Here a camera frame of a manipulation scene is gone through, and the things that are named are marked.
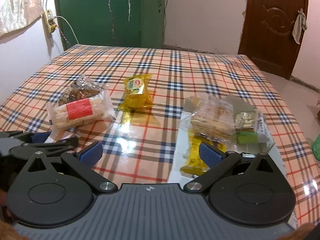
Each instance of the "crosshair symbol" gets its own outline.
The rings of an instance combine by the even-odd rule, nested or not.
[[[149,192],[151,192],[151,191],[155,190],[155,188],[152,187],[152,186],[149,186],[149,187],[146,187],[146,190],[149,191]]]

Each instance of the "electrical outlet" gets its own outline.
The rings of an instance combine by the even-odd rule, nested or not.
[[[54,22],[53,14],[51,10],[44,11],[44,21],[46,23],[46,27],[49,33],[53,33],[57,27]]]

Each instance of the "door frame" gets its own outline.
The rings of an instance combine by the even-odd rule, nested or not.
[[[307,17],[307,14],[308,14],[308,3],[309,3],[309,0],[305,0],[303,12],[306,15],[306,17]],[[243,26],[243,30],[242,30],[242,35],[241,35],[241,41],[240,41],[240,45],[239,45],[238,54],[244,54],[246,46],[247,46],[248,32],[249,32],[249,19],[250,19],[250,16],[251,16],[252,7],[253,7],[253,0],[247,0],[247,8],[246,8],[246,11],[245,11],[244,26]],[[289,71],[288,71],[288,73],[287,73],[287,75],[285,77],[286,79],[290,79],[290,77],[291,77],[293,68],[294,68],[295,63],[296,63],[297,58],[298,58],[298,54],[299,54],[300,47],[301,47],[301,44],[302,44],[303,35],[304,35],[304,30],[302,30],[302,32],[301,32],[300,45],[297,44],[296,49],[294,51],[294,54],[292,55],[292,60],[291,60],[291,64],[290,64],[290,66],[292,66],[292,68],[289,69]]]

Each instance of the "curtain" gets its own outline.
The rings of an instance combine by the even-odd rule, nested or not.
[[[28,26],[42,13],[41,0],[0,0],[0,37]]]

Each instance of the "brown wooden door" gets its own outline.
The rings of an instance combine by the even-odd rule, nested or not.
[[[308,0],[248,0],[239,54],[289,79],[300,50],[291,33],[301,8],[307,16]]]

